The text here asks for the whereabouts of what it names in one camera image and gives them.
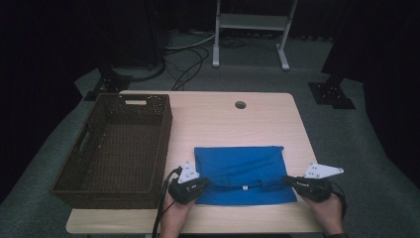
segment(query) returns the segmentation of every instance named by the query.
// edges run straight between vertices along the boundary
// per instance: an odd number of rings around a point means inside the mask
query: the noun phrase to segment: brown basket
[[[100,94],[52,193],[72,208],[157,208],[171,124],[168,95]]]

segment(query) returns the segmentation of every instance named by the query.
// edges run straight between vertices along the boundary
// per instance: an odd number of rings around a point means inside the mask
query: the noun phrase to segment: human hand
[[[342,203],[340,198],[331,194],[330,198],[322,202],[315,202],[302,196],[309,204],[317,222],[324,228],[326,235],[344,233],[342,220]]]
[[[166,212],[160,219],[159,238],[176,238],[179,236],[195,200],[187,204],[181,204],[175,202],[172,196],[166,192],[163,202],[163,210],[166,210]]]

